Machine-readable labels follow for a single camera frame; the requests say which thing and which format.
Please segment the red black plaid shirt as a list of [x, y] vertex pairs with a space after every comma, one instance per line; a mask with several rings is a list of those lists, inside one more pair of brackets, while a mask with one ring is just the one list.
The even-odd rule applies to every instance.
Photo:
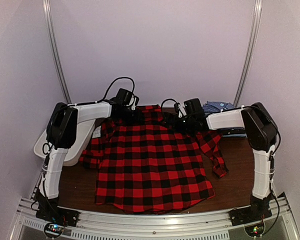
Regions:
[[85, 168], [97, 170], [95, 203], [126, 213], [166, 213], [213, 198], [203, 157], [212, 161], [219, 178], [228, 173], [219, 149], [222, 135], [218, 131], [181, 134], [164, 126], [160, 106], [139, 110], [138, 124], [105, 119], [100, 136], [80, 156]]

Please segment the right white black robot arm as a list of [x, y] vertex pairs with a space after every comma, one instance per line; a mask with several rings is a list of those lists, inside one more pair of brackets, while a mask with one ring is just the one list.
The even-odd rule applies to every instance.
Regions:
[[281, 143], [278, 127], [264, 105], [222, 109], [206, 114], [198, 98], [174, 103], [174, 113], [163, 112], [163, 123], [177, 132], [195, 135], [201, 131], [242, 128], [254, 156], [254, 183], [247, 210], [238, 210], [249, 220], [266, 215], [273, 198], [272, 182], [275, 172], [275, 153]]

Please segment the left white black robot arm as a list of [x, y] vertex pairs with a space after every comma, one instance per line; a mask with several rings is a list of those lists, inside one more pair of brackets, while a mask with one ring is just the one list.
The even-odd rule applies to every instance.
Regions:
[[51, 222], [63, 218], [58, 207], [59, 182], [66, 155], [77, 139], [78, 124], [106, 118], [133, 121], [138, 115], [138, 103], [138, 96], [132, 91], [120, 88], [111, 99], [56, 104], [46, 127], [46, 142], [42, 146], [47, 152], [42, 166], [41, 182], [35, 194], [39, 204], [38, 212], [43, 213]]

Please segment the blue checked folded shirt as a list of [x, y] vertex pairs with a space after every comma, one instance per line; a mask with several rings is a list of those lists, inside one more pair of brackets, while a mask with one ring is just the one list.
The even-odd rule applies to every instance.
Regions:
[[234, 105], [230, 102], [222, 102], [222, 101], [207, 101], [203, 106], [203, 112], [208, 114], [219, 113], [224, 110], [234, 109]]

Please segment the right circuit board with leds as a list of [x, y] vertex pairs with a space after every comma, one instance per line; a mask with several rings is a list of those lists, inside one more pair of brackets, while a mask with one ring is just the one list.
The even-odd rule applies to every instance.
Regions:
[[265, 231], [263, 224], [253, 224], [244, 227], [245, 233], [252, 238], [257, 238], [262, 235]]

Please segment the circuit board with leds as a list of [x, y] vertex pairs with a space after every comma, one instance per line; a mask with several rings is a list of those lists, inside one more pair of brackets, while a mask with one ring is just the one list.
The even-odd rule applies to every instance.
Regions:
[[245, 233], [252, 238], [257, 238], [262, 235], [265, 231], [263, 224], [253, 224], [244, 227]]
[[43, 228], [43, 232], [50, 238], [61, 236], [64, 233], [64, 230], [64, 226], [58, 225], [53, 222], [47, 223]]

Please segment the left circuit board with leds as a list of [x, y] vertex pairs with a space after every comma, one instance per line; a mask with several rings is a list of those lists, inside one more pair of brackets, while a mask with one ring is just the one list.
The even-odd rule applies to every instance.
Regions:
[[64, 233], [64, 230], [64, 226], [58, 225], [53, 222], [47, 223], [43, 228], [43, 232], [50, 238], [61, 236]]

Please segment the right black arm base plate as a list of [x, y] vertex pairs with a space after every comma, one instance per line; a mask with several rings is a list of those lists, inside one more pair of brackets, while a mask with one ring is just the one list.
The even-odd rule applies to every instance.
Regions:
[[253, 222], [260, 222], [265, 218], [272, 216], [272, 212], [268, 209], [262, 213], [254, 214], [251, 207], [234, 208], [228, 212], [232, 226], [246, 225]]

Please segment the aluminium front frame rail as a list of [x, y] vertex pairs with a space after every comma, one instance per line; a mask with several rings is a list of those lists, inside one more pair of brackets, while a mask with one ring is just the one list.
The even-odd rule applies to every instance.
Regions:
[[[269, 204], [272, 216], [261, 221], [233, 225], [230, 209], [203, 213], [166, 215], [124, 215], [85, 210], [78, 211], [75, 227], [64, 227], [56, 240], [300, 240], [300, 234], [286, 197], [278, 206]], [[47, 221], [36, 218], [32, 199], [21, 198], [8, 234], [8, 240], [51, 240], [44, 233]], [[264, 224], [262, 237], [248, 235], [253, 225]]]

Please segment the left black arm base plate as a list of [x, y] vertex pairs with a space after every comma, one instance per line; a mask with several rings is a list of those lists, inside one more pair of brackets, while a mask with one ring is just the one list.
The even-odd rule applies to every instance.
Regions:
[[57, 213], [52, 211], [45, 211], [43, 209], [39, 209], [35, 216], [38, 219], [42, 219], [48, 222], [56, 223], [58, 225], [64, 226], [64, 227], [76, 227], [78, 218], [79, 218], [79, 212], [76, 210], [70, 210], [66, 208], [58, 208]]

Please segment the right aluminium corner post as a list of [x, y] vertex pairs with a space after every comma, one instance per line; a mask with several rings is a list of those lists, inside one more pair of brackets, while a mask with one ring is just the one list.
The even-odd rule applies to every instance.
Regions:
[[249, 70], [251, 67], [253, 53], [254, 53], [254, 49], [256, 46], [259, 29], [260, 29], [260, 23], [261, 23], [261, 18], [262, 18], [262, 7], [263, 7], [262, 0], [254, 1], [254, 9], [253, 9], [252, 22], [251, 22], [247, 50], [246, 50], [244, 63], [243, 63], [243, 67], [242, 67], [242, 71], [241, 71], [241, 75], [240, 75], [240, 79], [239, 79], [239, 84], [238, 84], [234, 102], [233, 102], [233, 104], [236, 107], [239, 106], [240, 99], [244, 92], [244, 87], [245, 87], [245, 84], [246, 84], [246, 81], [248, 78], [248, 74], [249, 74]]

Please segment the aluminium corner post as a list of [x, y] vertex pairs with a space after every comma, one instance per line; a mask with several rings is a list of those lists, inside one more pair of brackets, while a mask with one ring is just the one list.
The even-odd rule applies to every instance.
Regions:
[[59, 51], [58, 51], [57, 39], [55, 35], [55, 29], [54, 29], [54, 23], [53, 23], [52, 11], [51, 11], [51, 1], [43, 0], [42, 5], [43, 5], [43, 13], [46, 22], [47, 34], [50, 42], [51, 53], [52, 53], [56, 74], [58, 77], [58, 81], [60, 84], [63, 97], [66, 103], [70, 104], [72, 101], [68, 90], [67, 82], [65, 79]]
[[233, 104], [236, 107], [239, 106], [240, 99], [244, 92], [244, 87], [245, 87], [245, 84], [246, 84], [246, 81], [248, 78], [248, 74], [249, 74], [249, 70], [251, 67], [253, 53], [254, 53], [254, 49], [256, 46], [259, 29], [260, 29], [260, 23], [261, 23], [261, 18], [262, 18], [262, 7], [263, 7], [262, 0], [254, 1], [254, 9], [253, 9], [252, 22], [251, 22], [247, 50], [246, 50], [244, 63], [243, 63], [243, 67], [242, 67], [242, 71], [241, 71], [241, 75], [240, 75], [240, 79], [239, 79], [239, 84], [238, 84], [234, 102], [233, 102]]

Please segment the left aluminium corner post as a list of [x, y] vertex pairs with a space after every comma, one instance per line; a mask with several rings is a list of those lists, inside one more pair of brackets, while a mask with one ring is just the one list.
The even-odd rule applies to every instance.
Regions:
[[58, 51], [57, 39], [55, 35], [55, 29], [54, 29], [54, 23], [53, 23], [52, 11], [51, 11], [51, 1], [43, 0], [42, 5], [43, 5], [43, 13], [46, 22], [47, 34], [50, 42], [51, 53], [52, 53], [56, 74], [58, 77], [58, 81], [60, 84], [63, 97], [66, 103], [70, 104], [72, 101], [68, 90], [67, 82], [65, 79], [59, 51]]

